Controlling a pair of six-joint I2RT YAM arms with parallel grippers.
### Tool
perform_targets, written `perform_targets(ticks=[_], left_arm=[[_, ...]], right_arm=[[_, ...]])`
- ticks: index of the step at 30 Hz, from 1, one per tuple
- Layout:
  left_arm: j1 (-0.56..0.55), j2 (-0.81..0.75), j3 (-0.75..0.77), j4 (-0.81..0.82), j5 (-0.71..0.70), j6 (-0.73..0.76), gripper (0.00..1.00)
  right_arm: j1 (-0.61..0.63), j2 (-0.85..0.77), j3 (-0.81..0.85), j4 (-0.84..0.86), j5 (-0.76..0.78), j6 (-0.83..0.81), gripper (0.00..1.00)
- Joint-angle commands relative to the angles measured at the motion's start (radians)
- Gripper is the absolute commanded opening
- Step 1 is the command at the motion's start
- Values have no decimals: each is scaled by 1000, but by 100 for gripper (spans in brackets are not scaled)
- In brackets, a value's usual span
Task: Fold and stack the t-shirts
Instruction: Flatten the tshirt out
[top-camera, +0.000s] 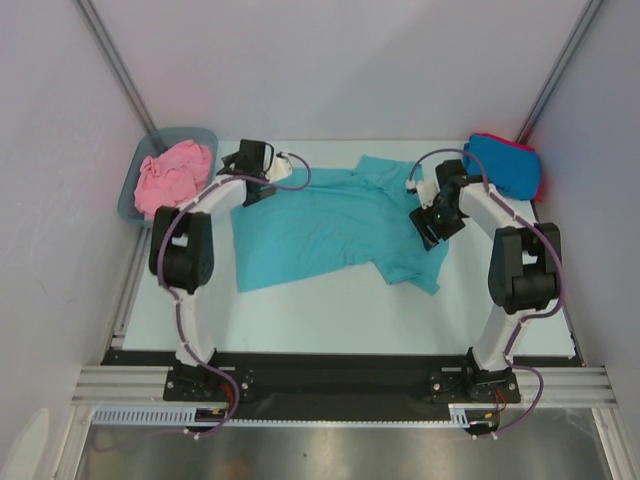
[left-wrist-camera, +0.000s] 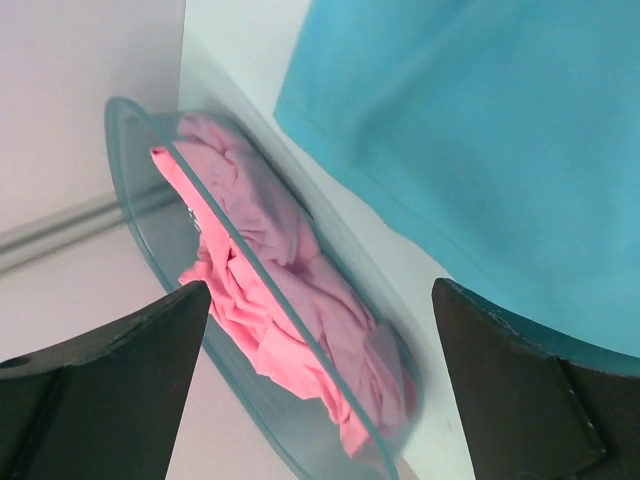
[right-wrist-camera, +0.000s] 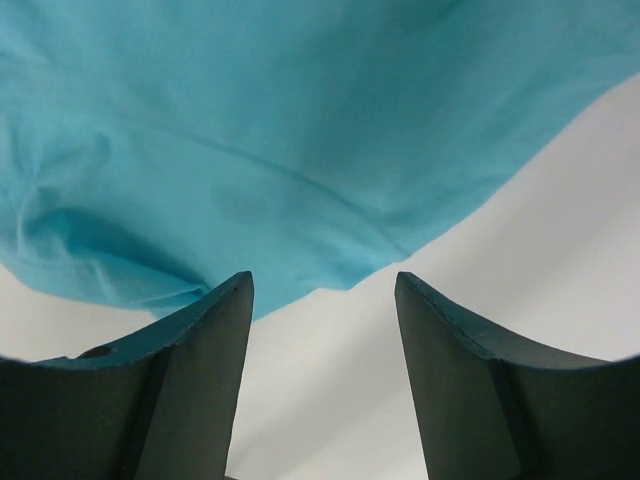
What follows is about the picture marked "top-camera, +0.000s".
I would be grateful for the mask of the teal t shirt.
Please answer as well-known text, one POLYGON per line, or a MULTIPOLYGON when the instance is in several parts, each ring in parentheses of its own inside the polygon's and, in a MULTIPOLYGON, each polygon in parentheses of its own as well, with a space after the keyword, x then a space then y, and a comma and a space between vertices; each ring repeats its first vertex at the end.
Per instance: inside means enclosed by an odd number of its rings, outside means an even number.
POLYGON ((247 293, 372 264, 389 285, 429 295, 448 246, 423 246, 409 215, 411 164, 364 155, 352 169, 297 169, 286 189, 231 213, 236 284, 247 293))

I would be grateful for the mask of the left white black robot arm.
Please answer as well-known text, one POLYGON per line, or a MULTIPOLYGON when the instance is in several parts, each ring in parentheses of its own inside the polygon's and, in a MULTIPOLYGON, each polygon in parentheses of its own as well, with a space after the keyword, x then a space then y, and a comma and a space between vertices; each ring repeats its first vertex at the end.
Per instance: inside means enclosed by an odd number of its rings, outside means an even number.
POLYGON ((292 173, 288 154, 267 142, 243 139, 200 192, 155 214, 149 270, 171 299, 179 341, 176 362, 192 368, 185 385, 199 399, 214 397, 221 387, 220 374, 204 365, 216 346, 196 314, 198 292, 214 273, 214 220, 273 195, 275 184, 292 173))

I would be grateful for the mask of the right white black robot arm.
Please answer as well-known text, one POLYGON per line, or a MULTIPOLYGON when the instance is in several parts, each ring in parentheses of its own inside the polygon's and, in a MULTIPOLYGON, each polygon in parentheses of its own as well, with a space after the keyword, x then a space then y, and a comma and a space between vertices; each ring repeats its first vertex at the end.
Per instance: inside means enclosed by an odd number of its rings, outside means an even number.
POLYGON ((406 181, 419 199, 409 217, 426 250, 459 233, 473 221, 492 241, 487 277, 493 302, 479 340, 470 348, 473 369, 461 376, 463 393, 484 401, 497 389, 493 372, 512 367, 513 349, 535 319, 555 315, 564 295, 559 228, 531 223, 511 207, 485 172, 469 174, 460 160, 436 167, 436 180, 406 181))

